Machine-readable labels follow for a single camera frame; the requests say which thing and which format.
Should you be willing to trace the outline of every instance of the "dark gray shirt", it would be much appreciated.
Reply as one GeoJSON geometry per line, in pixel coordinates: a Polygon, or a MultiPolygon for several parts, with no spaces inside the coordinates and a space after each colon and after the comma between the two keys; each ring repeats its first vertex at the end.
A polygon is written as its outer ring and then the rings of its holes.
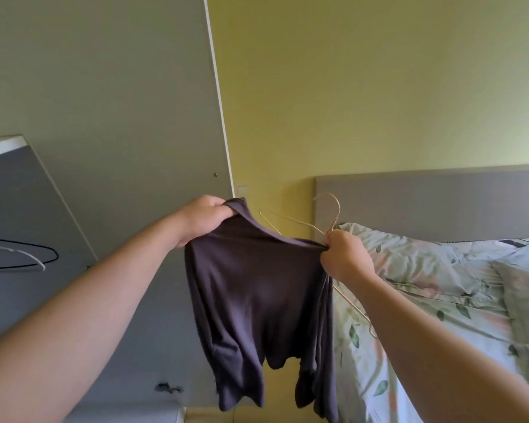
{"type": "Polygon", "coordinates": [[[311,240],[262,227],[245,199],[225,202],[238,215],[185,247],[198,335],[214,372],[219,408],[243,396],[262,407],[262,364],[276,370],[300,358],[296,405],[336,422],[332,280],[311,240]]]}

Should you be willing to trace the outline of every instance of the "hand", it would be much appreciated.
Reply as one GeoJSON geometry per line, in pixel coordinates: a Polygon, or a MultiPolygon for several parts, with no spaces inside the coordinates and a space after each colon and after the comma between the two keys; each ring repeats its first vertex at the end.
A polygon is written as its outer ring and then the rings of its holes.
{"type": "Polygon", "coordinates": [[[180,223],[180,237],[177,248],[186,245],[192,239],[215,230],[222,221],[235,215],[229,206],[223,206],[224,199],[215,196],[200,196],[190,200],[172,217],[180,223]]]}
{"type": "Polygon", "coordinates": [[[333,230],[327,233],[327,246],[329,250],[322,253],[321,262],[329,276],[344,284],[356,275],[362,278],[376,276],[372,258],[357,236],[333,230]]]}

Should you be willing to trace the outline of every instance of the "white edge trim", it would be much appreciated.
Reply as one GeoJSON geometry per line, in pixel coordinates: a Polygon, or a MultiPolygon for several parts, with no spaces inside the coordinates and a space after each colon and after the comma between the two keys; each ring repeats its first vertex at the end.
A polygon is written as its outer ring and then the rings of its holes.
{"type": "Polygon", "coordinates": [[[43,161],[41,160],[41,157],[37,154],[37,151],[35,150],[35,147],[31,147],[31,150],[33,151],[33,154],[35,155],[35,158],[37,159],[37,161],[39,162],[39,164],[41,165],[41,168],[43,169],[43,171],[45,172],[45,175],[47,175],[47,177],[49,178],[49,181],[51,181],[51,185],[53,186],[53,188],[55,189],[55,191],[57,192],[57,195],[59,196],[59,198],[61,199],[61,202],[63,202],[63,205],[65,206],[65,209],[66,211],[69,213],[69,216],[72,218],[73,220],[73,223],[75,226],[77,226],[77,229],[78,229],[78,232],[81,234],[82,238],[84,239],[85,243],[86,243],[86,246],[88,247],[88,249],[90,249],[90,252],[92,253],[92,256],[94,257],[94,259],[96,261],[98,261],[98,256],[96,255],[96,253],[94,252],[94,249],[92,248],[92,245],[90,245],[90,242],[88,241],[88,238],[86,237],[84,231],[82,230],[81,228],[81,225],[78,223],[77,219],[75,218],[73,212],[71,211],[71,208],[69,207],[69,205],[66,203],[65,199],[63,198],[63,195],[61,194],[61,192],[59,191],[58,187],[57,187],[57,184],[55,183],[55,181],[53,180],[53,177],[51,176],[51,174],[49,173],[49,171],[47,170],[47,168],[45,167],[45,164],[43,163],[43,161]]]}
{"type": "Polygon", "coordinates": [[[28,142],[21,135],[0,136],[0,155],[17,150],[28,145],[28,142]]]}
{"type": "Polygon", "coordinates": [[[178,415],[176,416],[176,423],[184,423],[186,417],[186,407],[180,407],[178,415]]]}
{"type": "Polygon", "coordinates": [[[235,197],[235,188],[233,187],[233,175],[231,173],[231,162],[229,158],[229,148],[227,147],[226,122],[223,118],[222,95],[219,91],[218,66],[215,63],[214,39],[212,37],[212,26],[210,25],[210,11],[207,8],[207,0],[204,0],[204,9],[206,10],[207,34],[208,34],[208,37],[210,38],[210,51],[212,52],[212,63],[214,65],[215,86],[218,91],[219,114],[222,118],[223,141],[226,144],[227,168],[230,174],[231,195],[235,197]]]}

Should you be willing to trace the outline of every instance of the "gray headboard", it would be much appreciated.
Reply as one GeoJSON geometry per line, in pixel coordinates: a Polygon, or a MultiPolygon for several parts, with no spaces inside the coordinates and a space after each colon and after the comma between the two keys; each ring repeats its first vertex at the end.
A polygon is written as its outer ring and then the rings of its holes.
{"type": "MultiPolygon", "coordinates": [[[[325,192],[341,203],[338,224],[439,242],[529,237],[529,164],[316,177],[325,192]]],[[[336,214],[329,197],[315,201],[320,229],[336,214]]]]}

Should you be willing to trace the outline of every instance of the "clothes hanger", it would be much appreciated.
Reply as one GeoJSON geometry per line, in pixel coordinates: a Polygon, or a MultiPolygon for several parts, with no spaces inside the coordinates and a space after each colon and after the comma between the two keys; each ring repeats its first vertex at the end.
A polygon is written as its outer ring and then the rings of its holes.
{"type": "Polygon", "coordinates": [[[57,251],[55,249],[53,249],[53,248],[50,248],[49,246],[35,245],[35,244],[26,243],[26,242],[18,242],[18,241],[15,241],[15,240],[5,240],[5,239],[0,239],[0,242],[14,243],[14,244],[19,244],[19,245],[28,245],[28,246],[35,246],[35,247],[38,247],[38,248],[49,249],[50,251],[53,251],[53,253],[55,254],[54,258],[52,258],[52,259],[50,259],[48,261],[45,261],[45,262],[41,262],[41,260],[39,260],[37,257],[31,255],[29,252],[22,251],[21,249],[12,249],[12,248],[7,248],[5,246],[0,246],[0,250],[2,250],[2,251],[19,252],[20,254],[28,256],[29,258],[31,258],[32,260],[35,261],[35,263],[32,263],[32,264],[19,264],[19,265],[16,265],[16,266],[3,266],[3,267],[0,267],[0,270],[7,269],[7,268],[41,266],[41,271],[44,271],[45,270],[45,264],[51,263],[53,261],[58,260],[57,251]]]}
{"type": "MultiPolygon", "coordinates": [[[[316,200],[316,199],[318,199],[319,197],[322,197],[322,196],[327,195],[327,194],[328,194],[329,196],[331,196],[332,198],[335,199],[335,201],[337,202],[337,207],[339,208],[339,211],[337,212],[337,215],[335,216],[335,219],[334,219],[333,222],[331,223],[331,227],[329,228],[329,230],[327,230],[327,231],[325,231],[325,232],[321,231],[319,228],[317,228],[317,227],[314,226],[313,224],[305,223],[304,221],[300,221],[300,220],[297,220],[297,219],[291,218],[291,217],[289,217],[289,216],[287,216],[287,215],[280,214],[280,213],[278,213],[278,212],[274,212],[274,211],[271,211],[271,210],[269,210],[268,212],[270,212],[270,213],[272,213],[272,214],[275,214],[275,215],[277,215],[277,216],[281,216],[282,218],[285,218],[285,219],[287,219],[287,220],[293,221],[293,222],[295,222],[295,223],[302,224],[302,225],[304,225],[304,226],[308,226],[308,227],[311,227],[311,228],[315,228],[318,232],[320,232],[320,233],[323,234],[324,236],[327,236],[327,234],[328,234],[329,232],[333,231],[333,228],[335,227],[335,225],[337,224],[337,220],[339,219],[339,215],[341,214],[341,204],[339,203],[339,199],[336,198],[335,195],[333,195],[333,194],[331,194],[331,193],[321,193],[321,194],[318,194],[317,196],[315,196],[315,197],[313,198],[313,200],[316,200]]],[[[271,223],[271,222],[270,222],[270,221],[269,221],[269,220],[263,215],[262,211],[259,211],[259,214],[263,217],[263,219],[264,219],[265,221],[268,222],[268,224],[270,224],[270,226],[271,226],[272,228],[274,228],[274,229],[276,230],[276,232],[277,232],[278,234],[280,234],[281,236],[283,236],[283,234],[280,233],[280,231],[274,226],[274,224],[272,224],[272,223],[271,223]]],[[[348,298],[348,297],[343,293],[343,291],[341,291],[341,290],[339,289],[339,287],[338,287],[337,285],[333,284],[333,289],[334,289],[335,291],[337,291],[337,292],[339,293],[339,295],[340,295],[341,297],[343,297],[343,299],[345,299],[345,301],[346,301],[347,303],[349,303],[349,304],[353,307],[353,309],[355,309],[355,311],[357,311],[357,313],[360,314],[360,316],[362,316],[363,318],[365,318],[365,319],[367,320],[367,322],[368,322],[368,324],[369,324],[369,326],[368,326],[368,333],[369,333],[370,335],[372,335],[374,338],[378,338],[378,337],[376,336],[376,334],[372,331],[372,322],[371,322],[370,318],[369,318],[364,312],[362,312],[362,311],[357,307],[357,305],[355,305],[355,304],[350,300],[350,298],[348,298]]]]}

